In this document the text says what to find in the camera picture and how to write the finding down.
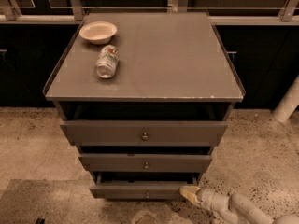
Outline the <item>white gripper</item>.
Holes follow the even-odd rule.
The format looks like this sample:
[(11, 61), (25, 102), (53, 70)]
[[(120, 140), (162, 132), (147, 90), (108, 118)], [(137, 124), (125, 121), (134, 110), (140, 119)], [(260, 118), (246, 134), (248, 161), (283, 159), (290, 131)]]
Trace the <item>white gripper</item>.
[(221, 208), (222, 195), (210, 188), (200, 188), (198, 186), (181, 186), (180, 193), (189, 193), (185, 195), (185, 199), (193, 205), (208, 211), (219, 211)]

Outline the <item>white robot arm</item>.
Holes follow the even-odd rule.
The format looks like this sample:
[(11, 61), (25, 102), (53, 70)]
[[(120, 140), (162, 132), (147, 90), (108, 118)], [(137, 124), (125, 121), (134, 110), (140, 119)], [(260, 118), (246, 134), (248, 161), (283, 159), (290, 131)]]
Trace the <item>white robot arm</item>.
[(219, 194), (207, 187), (181, 186), (180, 194), (193, 205), (216, 212), (230, 224), (299, 224), (299, 216), (268, 216), (252, 201), (241, 194), (231, 196)]

